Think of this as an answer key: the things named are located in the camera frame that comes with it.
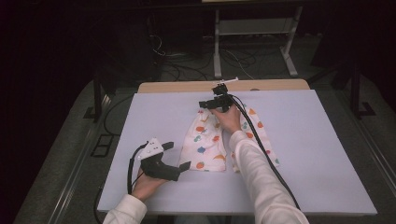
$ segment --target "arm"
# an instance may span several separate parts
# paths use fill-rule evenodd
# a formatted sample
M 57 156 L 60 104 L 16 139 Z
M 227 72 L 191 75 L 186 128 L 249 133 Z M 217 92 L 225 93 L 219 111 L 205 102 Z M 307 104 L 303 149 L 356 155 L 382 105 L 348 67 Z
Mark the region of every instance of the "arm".
M 103 223 L 140 223 L 147 212 L 144 201 L 167 180 L 151 178 L 142 174 L 136 181 L 131 195 L 125 194 L 116 208 L 108 211 Z
M 256 223 L 308 223 L 304 214 L 279 182 L 259 146 L 240 126 L 240 112 L 232 105 L 226 113 L 211 110 L 221 126 L 232 134 L 230 148 L 254 203 Z

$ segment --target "white sleeve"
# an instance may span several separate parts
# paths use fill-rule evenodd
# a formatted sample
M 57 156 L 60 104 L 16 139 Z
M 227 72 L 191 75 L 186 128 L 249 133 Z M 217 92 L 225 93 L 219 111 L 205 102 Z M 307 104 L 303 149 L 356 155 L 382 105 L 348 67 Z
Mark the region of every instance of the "white sleeve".
M 147 207 L 134 196 L 125 194 L 116 208 L 108 211 L 104 224 L 129 223 L 138 224 L 147 212 Z
M 308 223 L 254 141 L 237 131 L 231 136 L 230 147 L 254 202 L 256 224 Z

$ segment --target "sleeve cuff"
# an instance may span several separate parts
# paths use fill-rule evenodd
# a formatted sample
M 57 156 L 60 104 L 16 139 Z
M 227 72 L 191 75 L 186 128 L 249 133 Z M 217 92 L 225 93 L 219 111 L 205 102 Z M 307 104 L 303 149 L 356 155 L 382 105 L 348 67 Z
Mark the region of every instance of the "sleeve cuff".
M 145 217 L 145 214 L 148 211 L 144 203 L 129 194 L 125 194 L 122 197 L 122 200 L 117 205 L 116 210 L 128 214 L 130 217 L 133 217 L 138 223 L 142 221 L 143 217 Z

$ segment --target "floor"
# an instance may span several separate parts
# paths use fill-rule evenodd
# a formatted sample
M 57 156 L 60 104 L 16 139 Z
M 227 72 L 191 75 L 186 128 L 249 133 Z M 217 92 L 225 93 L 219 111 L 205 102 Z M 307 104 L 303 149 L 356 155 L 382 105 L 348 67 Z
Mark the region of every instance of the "floor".
M 213 46 L 205 37 L 203 57 L 186 52 L 166 52 L 160 81 L 212 80 Z M 224 79 L 290 78 L 279 53 L 282 35 L 221 39 L 221 68 Z M 290 50 L 299 78 L 309 79 L 322 68 L 311 66 L 320 36 L 297 36 Z M 386 167 L 396 167 L 396 115 L 382 100 L 376 86 L 361 77 L 361 100 L 376 115 L 356 119 L 348 108 L 350 89 L 334 90 L 335 73 L 312 83 L 337 135 L 366 187 L 378 215 L 372 217 L 308 216 L 311 223 L 395 223 L 396 193 L 387 179 Z M 103 101 L 104 114 L 93 123 L 87 109 L 93 107 L 92 83 L 80 93 L 15 223 L 95 223 L 106 214 L 94 212 L 100 189 L 115 153 L 129 103 L 137 89 L 118 89 Z M 147 216 L 143 223 L 155 223 Z

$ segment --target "white table surface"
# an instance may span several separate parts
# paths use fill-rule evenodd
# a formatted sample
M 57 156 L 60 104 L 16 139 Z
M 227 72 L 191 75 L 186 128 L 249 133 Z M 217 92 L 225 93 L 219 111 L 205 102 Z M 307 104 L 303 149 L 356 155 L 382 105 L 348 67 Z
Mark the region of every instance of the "white table surface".
M 315 91 L 235 91 L 255 108 L 279 158 L 277 170 L 306 214 L 373 215 L 376 210 L 351 165 Z M 129 159 L 151 137 L 174 142 L 163 162 L 177 165 L 186 131 L 212 92 L 137 93 L 98 204 L 114 208 L 127 192 Z M 133 180 L 140 162 L 134 163 Z M 226 172 L 187 171 L 161 186 L 147 202 L 149 214 L 252 214 L 253 206 L 230 153 Z

